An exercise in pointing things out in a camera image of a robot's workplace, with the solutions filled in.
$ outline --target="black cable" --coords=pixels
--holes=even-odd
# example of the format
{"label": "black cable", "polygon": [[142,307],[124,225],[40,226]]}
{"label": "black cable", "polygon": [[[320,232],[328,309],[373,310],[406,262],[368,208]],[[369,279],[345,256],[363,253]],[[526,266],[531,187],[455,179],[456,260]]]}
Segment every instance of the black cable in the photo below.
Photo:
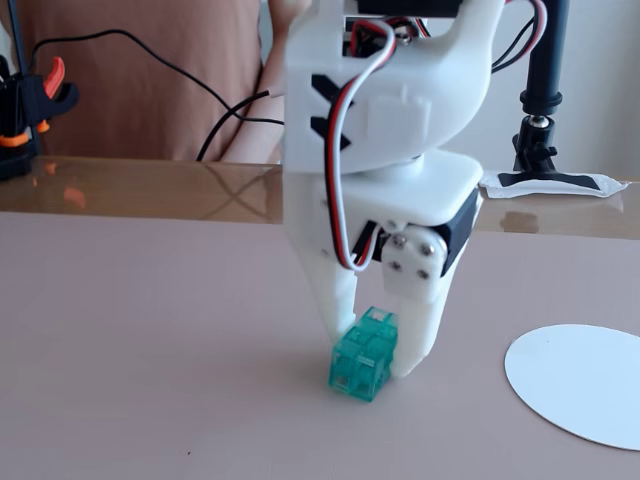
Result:
{"label": "black cable", "polygon": [[[82,36],[78,36],[78,37],[48,38],[46,40],[42,40],[42,41],[38,42],[36,44],[36,46],[33,48],[33,52],[31,53],[31,64],[29,65],[28,70],[30,71],[33,68],[33,66],[35,64],[36,54],[38,53],[38,50],[40,50],[45,45],[48,45],[48,44],[51,44],[51,43],[82,42],[82,41],[85,41],[85,40],[93,40],[93,39],[104,37],[104,36],[107,36],[107,35],[123,35],[123,36],[129,38],[130,40],[132,40],[133,42],[138,44],[138,46],[140,46],[149,55],[151,55],[153,58],[158,60],[160,63],[162,63],[166,67],[169,67],[171,70],[173,70],[175,72],[178,72],[179,74],[187,77],[189,80],[191,80],[195,84],[197,84],[200,87],[202,87],[203,89],[205,89],[207,92],[209,92],[211,95],[213,95],[224,106],[224,108],[227,109],[227,111],[231,111],[232,110],[232,108],[229,106],[229,104],[224,101],[224,99],[218,94],[218,92],[213,90],[211,87],[209,87],[202,80],[198,79],[197,77],[194,77],[193,75],[191,75],[186,70],[184,70],[184,69],[182,69],[180,67],[177,67],[176,65],[174,65],[171,62],[169,62],[169,61],[165,60],[164,58],[162,58],[160,55],[158,55],[153,50],[151,50],[151,48],[149,48],[147,45],[145,45],[142,42],[142,40],[140,40],[138,37],[136,37],[132,33],[129,33],[126,30],[121,30],[121,29],[117,29],[117,28],[116,29],[110,29],[110,30],[104,30],[102,32],[93,33],[91,35],[82,35]],[[233,113],[233,116],[235,116],[236,118],[242,120],[243,122],[273,123],[273,124],[276,124],[276,125],[284,125],[284,122],[281,122],[280,120],[272,120],[272,119],[268,119],[268,118],[244,117],[244,116],[242,116],[242,115],[240,115],[238,113]]]}
{"label": "black cable", "polygon": [[198,158],[196,160],[198,162],[202,162],[204,160],[204,156],[207,154],[207,150],[209,150],[209,146],[211,145],[211,142],[213,142],[213,139],[215,138],[216,134],[224,126],[224,124],[227,122],[227,120],[229,120],[232,116],[234,116],[236,114],[236,112],[242,110],[244,107],[246,107],[250,103],[253,103],[256,100],[260,100],[261,98],[268,97],[268,96],[269,96],[269,92],[256,93],[255,95],[252,95],[249,98],[245,98],[239,104],[237,104],[234,107],[230,108],[229,111],[227,113],[225,113],[222,116],[222,118],[220,118],[220,120],[218,120],[218,123],[215,124],[215,126],[213,127],[213,129],[209,133],[209,136],[204,141],[204,144],[202,145],[202,148],[200,149],[200,153],[198,153]]}
{"label": "black cable", "polygon": [[[538,31],[539,24],[540,24],[540,17],[536,13],[534,17],[531,20],[529,20],[529,22],[527,22],[527,24],[523,27],[523,29],[520,30],[520,33],[518,34],[516,39],[513,41],[513,43],[509,46],[507,51],[498,60],[496,60],[496,62],[494,62],[494,64],[491,67],[491,74],[498,73],[501,70],[504,70],[505,68],[510,67],[525,55],[525,53],[527,52],[531,44],[535,41],[536,32]],[[522,49],[520,49],[520,51],[513,58],[511,58],[511,60],[507,60],[506,62],[502,63],[504,59],[507,58],[509,54],[516,48],[516,46],[518,45],[518,43],[520,42],[524,34],[527,33],[527,30],[532,25],[533,25],[533,29],[531,30],[531,36],[529,37],[529,40],[527,40],[527,43],[525,43]]]}
{"label": "black cable", "polygon": [[520,43],[520,40],[522,40],[522,37],[524,37],[524,34],[527,33],[527,30],[529,30],[531,25],[533,25],[533,21],[534,21],[534,19],[532,18],[524,26],[524,28],[522,30],[520,30],[520,33],[518,33],[518,36],[516,37],[516,39],[509,46],[509,48],[507,48],[507,51],[504,52],[502,54],[502,56],[493,63],[493,65],[491,66],[492,68],[496,68],[496,67],[500,66],[500,64],[509,56],[509,54],[511,54],[511,52],[513,52],[513,50],[518,46],[518,43]]}

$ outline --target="teal block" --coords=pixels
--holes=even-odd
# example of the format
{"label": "teal block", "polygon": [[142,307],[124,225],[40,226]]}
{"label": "teal block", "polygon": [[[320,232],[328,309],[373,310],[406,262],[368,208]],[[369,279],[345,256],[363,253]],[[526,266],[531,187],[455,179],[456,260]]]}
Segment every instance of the teal block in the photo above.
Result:
{"label": "teal block", "polygon": [[372,402],[391,376],[397,341],[396,316],[370,308],[333,348],[329,386]]}

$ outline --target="person's arm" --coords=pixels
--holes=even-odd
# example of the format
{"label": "person's arm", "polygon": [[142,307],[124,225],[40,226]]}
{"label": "person's arm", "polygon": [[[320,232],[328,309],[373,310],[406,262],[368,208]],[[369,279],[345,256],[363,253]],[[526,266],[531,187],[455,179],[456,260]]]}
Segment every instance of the person's arm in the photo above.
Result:
{"label": "person's arm", "polygon": [[[304,12],[311,0],[269,0],[273,22],[273,47],[262,70],[258,91],[282,84],[284,50],[291,22]],[[284,120],[284,98],[264,98],[254,102],[249,117]],[[266,163],[282,138],[283,128],[268,123],[245,122],[222,156],[229,163]]]}

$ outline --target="black stand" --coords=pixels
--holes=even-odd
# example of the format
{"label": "black stand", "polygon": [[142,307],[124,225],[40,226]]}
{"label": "black stand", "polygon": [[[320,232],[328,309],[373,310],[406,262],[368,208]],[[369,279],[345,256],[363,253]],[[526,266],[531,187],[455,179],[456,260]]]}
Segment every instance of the black stand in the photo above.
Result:
{"label": "black stand", "polygon": [[562,103],[558,88],[569,1],[544,0],[549,16],[547,30],[531,53],[527,89],[520,96],[523,110],[529,116],[522,120],[520,133],[513,138],[516,149],[513,169],[521,173],[499,175],[503,187],[527,180],[553,180],[599,190],[591,177],[558,173],[552,160],[558,151],[552,146],[555,122],[549,117]]}

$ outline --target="person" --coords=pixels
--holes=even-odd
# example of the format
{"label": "person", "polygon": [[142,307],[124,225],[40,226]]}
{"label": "person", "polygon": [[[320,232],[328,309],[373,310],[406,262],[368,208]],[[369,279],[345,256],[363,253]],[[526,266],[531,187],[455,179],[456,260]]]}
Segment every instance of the person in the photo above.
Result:
{"label": "person", "polygon": [[[232,106],[282,83],[289,26],[310,3],[268,0],[273,47],[263,65],[259,0],[17,1],[27,59],[43,39],[123,29]],[[7,2],[0,4],[2,23],[11,32]],[[54,119],[51,131],[43,135],[46,154],[193,161],[227,111],[204,89],[126,37],[46,45],[38,51],[33,71],[46,75],[54,56],[63,58],[66,81],[78,85],[80,101]],[[267,97],[240,113],[283,120],[284,100]],[[282,133],[279,125],[231,118],[205,161],[267,162]]]}

